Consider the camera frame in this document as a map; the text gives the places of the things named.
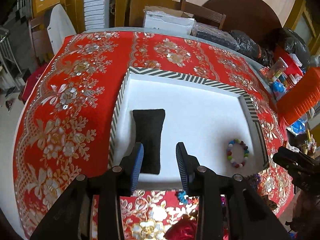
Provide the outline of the black velvet pillow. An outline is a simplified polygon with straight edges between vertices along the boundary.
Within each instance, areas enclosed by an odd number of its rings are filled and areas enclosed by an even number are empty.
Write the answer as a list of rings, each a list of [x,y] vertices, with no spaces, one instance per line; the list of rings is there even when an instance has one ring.
[[[165,119],[164,109],[133,110],[136,124],[136,142],[144,148],[141,172],[145,174],[160,174],[161,134]]]

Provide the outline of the dark package in clear plastic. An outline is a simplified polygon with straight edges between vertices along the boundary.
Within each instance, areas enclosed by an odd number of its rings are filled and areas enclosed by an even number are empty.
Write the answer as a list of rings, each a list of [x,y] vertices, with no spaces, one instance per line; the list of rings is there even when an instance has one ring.
[[[195,37],[217,43],[234,51],[240,49],[238,42],[229,33],[211,25],[197,22],[193,26],[191,33]]]

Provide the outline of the red floral gold tablecloth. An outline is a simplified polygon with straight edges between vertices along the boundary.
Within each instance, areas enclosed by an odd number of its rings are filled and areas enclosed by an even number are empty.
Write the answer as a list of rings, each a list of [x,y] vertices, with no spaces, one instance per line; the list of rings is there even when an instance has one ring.
[[[30,238],[79,174],[108,165],[114,104],[129,66],[170,70],[244,89],[259,118],[268,155],[287,136],[251,64],[194,37],[143,31],[69,36],[40,76],[16,129],[13,181],[23,237]]]

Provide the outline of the dark wooden chair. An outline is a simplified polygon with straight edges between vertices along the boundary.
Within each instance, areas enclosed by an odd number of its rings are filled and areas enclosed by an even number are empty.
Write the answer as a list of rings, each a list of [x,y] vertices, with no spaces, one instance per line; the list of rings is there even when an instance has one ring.
[[[211,20],[219,25],[218,29],[220,30],[223,28],[223,24],[226,19],[225,14],[221,14],[219,12],[210,10],[203,6],[187,2],[186,0],[180,0],[180,5],[181,5],[181,11],[195,15],[195,16],[199,16],[201,18]]]

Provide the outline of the white cardboard box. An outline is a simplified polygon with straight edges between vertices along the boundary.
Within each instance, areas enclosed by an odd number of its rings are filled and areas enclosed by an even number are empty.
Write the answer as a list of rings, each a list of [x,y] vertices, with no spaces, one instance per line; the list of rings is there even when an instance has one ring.
[[[143,27],[190,35],[196,21],[181,10],[145,6]]]

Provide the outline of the glass jar with label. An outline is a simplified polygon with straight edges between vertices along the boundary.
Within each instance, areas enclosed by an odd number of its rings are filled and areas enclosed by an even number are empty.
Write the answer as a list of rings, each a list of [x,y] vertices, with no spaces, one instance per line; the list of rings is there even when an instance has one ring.
[[[288,65],[286,62],[279,57],[275,64],[268,70],[266,77],[270,82],[274,82],[278,79],[278,77],[285,72],[285,70],[288,68]]]

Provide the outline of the round dark wooden tabletop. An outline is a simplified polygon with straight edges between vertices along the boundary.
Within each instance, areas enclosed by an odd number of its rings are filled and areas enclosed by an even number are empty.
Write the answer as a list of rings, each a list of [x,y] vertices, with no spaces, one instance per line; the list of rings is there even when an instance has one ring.
[[[263,0],[208,0],[203,6],[226,15],[224,31],[242,31],[256,43],[282,27],[274,10]]]

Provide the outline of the white louvered door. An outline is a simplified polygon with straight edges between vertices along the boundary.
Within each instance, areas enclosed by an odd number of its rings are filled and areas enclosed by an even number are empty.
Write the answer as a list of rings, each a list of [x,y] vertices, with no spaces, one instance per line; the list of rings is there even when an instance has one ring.
[[[85,30],[109,28],[110,0],[84,0]]]

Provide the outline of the black plastic bag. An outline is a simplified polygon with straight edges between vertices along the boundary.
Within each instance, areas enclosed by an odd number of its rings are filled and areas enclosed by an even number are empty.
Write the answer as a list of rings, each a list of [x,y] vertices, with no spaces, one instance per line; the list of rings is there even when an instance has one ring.
[[[259,64],[265,67],[271,67],[273,65],[273,54],[259,46],[256,42],[254,42],[248,35],[239,30],[231,30],[228,32],[238,43],[239,50],[238,52],[242,55],[253,59]]]

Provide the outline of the striped white jewelry tray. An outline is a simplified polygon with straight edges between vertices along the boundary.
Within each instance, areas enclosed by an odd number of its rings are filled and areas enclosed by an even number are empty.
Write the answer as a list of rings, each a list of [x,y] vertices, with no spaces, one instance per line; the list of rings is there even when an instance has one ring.
[[[151,68],[128,68],[111,122],[109,166],[118,165],[135,143],[133,110],[164,109],[160,174],[141,174],[137,187],[182,187],[176,144],[201,165],[227,177],[263,171],[269,166],[263,129],[249,94],[225,83]]]

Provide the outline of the blue plastic bag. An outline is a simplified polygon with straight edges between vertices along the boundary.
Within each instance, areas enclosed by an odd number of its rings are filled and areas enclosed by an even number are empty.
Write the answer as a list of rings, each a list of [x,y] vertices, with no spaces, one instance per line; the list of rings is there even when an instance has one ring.
[[[271,88],[277,101],[286,94],[286,88],[281,82],[274,81]]]

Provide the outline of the orange plastic basket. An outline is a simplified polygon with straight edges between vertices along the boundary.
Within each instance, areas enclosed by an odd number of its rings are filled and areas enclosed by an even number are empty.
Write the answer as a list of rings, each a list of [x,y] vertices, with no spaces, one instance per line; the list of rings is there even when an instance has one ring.
[[[311,67],[302,79],[276,103],[279,123],[288,127],[319,102],[319,67]]]

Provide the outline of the white ironing board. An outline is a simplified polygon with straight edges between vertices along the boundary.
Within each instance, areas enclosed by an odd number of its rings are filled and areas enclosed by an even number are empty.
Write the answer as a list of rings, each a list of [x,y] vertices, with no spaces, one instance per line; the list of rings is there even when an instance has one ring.
[[[75,28],[61,4],[45,12],[44,26],[54,55],[60,50],[67,36],[76,35]]]

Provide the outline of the red plastic tub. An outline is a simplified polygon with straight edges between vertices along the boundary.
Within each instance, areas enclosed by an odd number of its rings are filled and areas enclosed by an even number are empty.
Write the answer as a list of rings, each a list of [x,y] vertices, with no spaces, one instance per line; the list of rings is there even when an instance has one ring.
[[[292,74],[295,76],[296,74],[303,76],[303,72],[300,69],[298,65],[296,65],[295,61],[291,58],[291,56],[279,45],[276,45],[274,52],[274,61],[277,61],[279,57],[283,59],[283,61],[287,64],[287,69],[284,71],[284,73],[289,76]]]

